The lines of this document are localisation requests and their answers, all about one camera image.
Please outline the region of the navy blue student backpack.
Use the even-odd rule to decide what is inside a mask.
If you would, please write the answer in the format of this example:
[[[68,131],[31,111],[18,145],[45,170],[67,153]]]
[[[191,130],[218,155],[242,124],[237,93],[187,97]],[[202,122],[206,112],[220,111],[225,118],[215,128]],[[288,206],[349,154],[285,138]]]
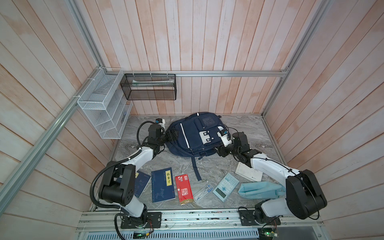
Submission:
[[[166,145],[172,154],[192,160],[197,180],[201,181],[196,159],[217,153],[215,148],[223,145],[218,136],[222,129],[228,130],[220,116],[209,112],[195,113],[170,124],[167,132],[178,132],[178,140]]]

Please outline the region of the white notebook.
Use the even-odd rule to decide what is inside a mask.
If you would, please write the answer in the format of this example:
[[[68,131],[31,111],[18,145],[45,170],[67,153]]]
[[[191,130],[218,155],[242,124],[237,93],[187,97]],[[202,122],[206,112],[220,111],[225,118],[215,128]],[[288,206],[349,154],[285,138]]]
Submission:
[[[263,177],[263,173],[259,170],[248,167],[243,163],[238,163],[235,173],[251,182],[260,182]]]

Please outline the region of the blue book yellow label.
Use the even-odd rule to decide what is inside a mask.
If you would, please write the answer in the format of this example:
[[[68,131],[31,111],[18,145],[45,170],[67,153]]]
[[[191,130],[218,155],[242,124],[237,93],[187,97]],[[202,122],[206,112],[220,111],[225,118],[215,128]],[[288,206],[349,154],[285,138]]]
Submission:
[[[151,180],[153,203],[175,199],[172,168],[152,171]]]

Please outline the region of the dark blue book underneath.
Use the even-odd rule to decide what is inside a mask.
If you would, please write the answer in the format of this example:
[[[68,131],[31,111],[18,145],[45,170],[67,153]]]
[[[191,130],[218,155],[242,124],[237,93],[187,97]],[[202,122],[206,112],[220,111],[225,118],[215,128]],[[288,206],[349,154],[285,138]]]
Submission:
[[[139,198],[142,193],[145,191],[151,179],[151,175],[148,175],[144,172],[137,171],[135,179],[135,196]]]

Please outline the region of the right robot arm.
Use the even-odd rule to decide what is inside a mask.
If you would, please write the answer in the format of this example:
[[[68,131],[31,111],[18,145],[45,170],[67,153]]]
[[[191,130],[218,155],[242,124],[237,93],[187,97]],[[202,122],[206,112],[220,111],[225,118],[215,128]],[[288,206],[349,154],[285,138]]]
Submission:
[[[223,142],[217,148],[219,156],[231,154],[235,160],[273,178],[286,190],[282,197],[268,197],[255,205],[254,216],[258,224],[268,224],[279,216],[290,215],[305,220],[313,214],[319,214],[327,206],[327,199],[312,171],[292,169],[258,150],[251,149],[243,132],[231,136],[227,130],[221,130],[218,136]]]

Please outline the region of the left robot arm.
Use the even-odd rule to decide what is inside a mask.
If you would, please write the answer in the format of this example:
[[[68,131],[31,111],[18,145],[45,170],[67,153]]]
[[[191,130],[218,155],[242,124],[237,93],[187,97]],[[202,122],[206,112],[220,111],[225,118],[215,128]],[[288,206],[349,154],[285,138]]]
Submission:
[[[136,172],[156,155],[161,147],[178,139],[177,130],[165,130],[161,124],[149,122],[149,135],[138,149],[120,161],[111,161],[102,169],[90,187],[92,202],[99,208],[118,209],[133,218],[144,217],[146,206],[135,196]]]

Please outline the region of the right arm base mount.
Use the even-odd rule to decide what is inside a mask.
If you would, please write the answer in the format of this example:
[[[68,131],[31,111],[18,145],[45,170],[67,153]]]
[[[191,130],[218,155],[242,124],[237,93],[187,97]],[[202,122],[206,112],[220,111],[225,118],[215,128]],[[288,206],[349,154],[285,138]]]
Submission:
[[[261,209],[249,210],[245,207],[239,207],[238,213],[242,226],[279,226],[280,217],[268,217]]]

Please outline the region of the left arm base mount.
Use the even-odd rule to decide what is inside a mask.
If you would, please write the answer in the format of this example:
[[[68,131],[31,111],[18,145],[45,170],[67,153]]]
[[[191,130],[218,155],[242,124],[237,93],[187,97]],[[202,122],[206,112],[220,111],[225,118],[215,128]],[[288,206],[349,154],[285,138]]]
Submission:
[[[120,225],[121,229],[149,229],[149,228],[160,228],[162,221],[161,212],[149,212],[144,213],[142,217],[123,217],[122,223]]]

